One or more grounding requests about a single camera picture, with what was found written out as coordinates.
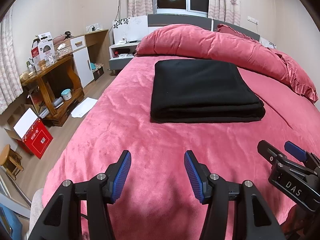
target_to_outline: gray headboard panel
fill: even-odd
[[[190,15],[180,15],[180,14],[148,14],[148,27],[163,27],[170,24],[190,24],[201,27],[205,30],[211,31],[213,21],[213,31],[217,31],[218,24],[225,24],[235,29],[238,32],[241,32],[257,41],[260,41],[260,35],[254,32],[251,32],[247,29],[241,28],[239,26],[222,22],[219,20],[212,20],[206,17],[200,16],[190,16]]]

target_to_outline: wooden stool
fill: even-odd
[[[7,144],[0,154],[0,165],[14,180],[19,171],[24,170],[21,166],[21,159],[22,157],[10,148],[10,144]]]

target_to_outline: silver pivot bolt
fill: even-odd
[[[253,183],[252,183],[252,181],[250,181],[250,180],[246,180],[246,181],[244,182],[244,184],[245,184],[247,187],[252,187],[252,186],[253,186]]]
[[[217,180],[217,179],[219,179],[219,175],[212,173],[212,174],[210,174],[210,179]]]
[[[99,179],[99,180],[103,180],[103,179],[105,179],[106,178],[106,175],[104,174],[104,173],[99,173],[98,175],[97,175],[97,179]]]
[[[71,184],[71,181],[70,180],[65,180],[64,182],[62,182],[62,185],[65,186],[65,187],[68,187],[69,185]]]

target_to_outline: ribbed blue pad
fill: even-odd
[[[188,152],[184,154],[184,166],[186,168],[193,193],[195,194],[196,199],[202,203],[204,201],[202,182]]]
[[[115,178],[115,181],[113,182],[113,190],[111,195],[111,200],[113,201],[113,203],[116,202],[118,198],[120,198],[125,180],[127,179],[127,176],[128,176],[130,166],[131,166],[131,154],[130,152],[128,152],[124,158],[123,163],[121,164],[121,167]]]
[[[290,141],[287,141],[284,144],[284,149],[300,162],[305,162],[307,160],[306,152]]]

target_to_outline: folded black blanket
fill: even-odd
[[[150,115],[156,122],[260,121],[263,106],[234,64],[206,59],[155,64]]]

